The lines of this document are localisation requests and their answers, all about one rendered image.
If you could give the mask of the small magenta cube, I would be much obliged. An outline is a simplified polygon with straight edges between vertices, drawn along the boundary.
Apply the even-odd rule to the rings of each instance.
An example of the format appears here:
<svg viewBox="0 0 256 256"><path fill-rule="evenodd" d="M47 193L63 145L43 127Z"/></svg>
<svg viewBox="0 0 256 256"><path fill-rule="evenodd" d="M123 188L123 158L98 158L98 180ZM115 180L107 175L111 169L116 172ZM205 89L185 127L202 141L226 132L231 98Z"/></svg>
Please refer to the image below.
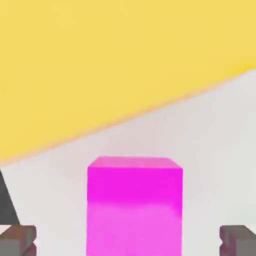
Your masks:
<svg viewBox="0 0 256 256"><path fill-rule="evenodd" d="M182 256L183 169L100 156L87 169L86 256Z"/></svg>

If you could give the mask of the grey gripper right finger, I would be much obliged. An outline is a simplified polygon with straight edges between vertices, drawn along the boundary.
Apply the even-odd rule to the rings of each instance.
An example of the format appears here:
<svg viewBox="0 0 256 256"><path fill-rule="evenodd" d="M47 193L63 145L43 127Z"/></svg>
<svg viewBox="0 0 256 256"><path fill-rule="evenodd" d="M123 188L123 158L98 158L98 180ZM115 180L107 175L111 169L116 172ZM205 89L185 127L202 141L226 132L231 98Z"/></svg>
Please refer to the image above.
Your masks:
<svg viewBox="0 0 256 256"><path fill-rule="evenodd" d="M256 256L256 234L245 225L222 225L219 256Z"/></svg>

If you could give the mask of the large yellow box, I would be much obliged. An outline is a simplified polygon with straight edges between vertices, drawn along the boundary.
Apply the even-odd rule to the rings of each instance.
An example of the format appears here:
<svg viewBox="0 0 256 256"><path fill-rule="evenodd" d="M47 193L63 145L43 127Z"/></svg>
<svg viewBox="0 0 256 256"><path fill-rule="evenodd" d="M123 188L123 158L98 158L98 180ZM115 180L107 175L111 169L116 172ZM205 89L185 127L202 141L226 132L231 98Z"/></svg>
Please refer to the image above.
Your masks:
<svg viewBox="0 0 256 256"><path fill-rule="evenodd" d="M256 69L256 0L0 0L0 167Z"/></svg>

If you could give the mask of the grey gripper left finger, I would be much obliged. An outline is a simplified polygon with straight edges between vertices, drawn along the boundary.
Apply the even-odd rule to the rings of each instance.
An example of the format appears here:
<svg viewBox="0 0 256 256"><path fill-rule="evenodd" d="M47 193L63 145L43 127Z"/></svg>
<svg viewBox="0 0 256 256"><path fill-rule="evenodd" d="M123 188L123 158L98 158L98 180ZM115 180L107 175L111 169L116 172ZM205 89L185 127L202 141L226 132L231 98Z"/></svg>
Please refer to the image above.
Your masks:
<svg viewBox="0 0 256 256"><path fill-rule="evenodd" d="M0 256L37 256L34 225L12 225L0 234Z"/></svg>

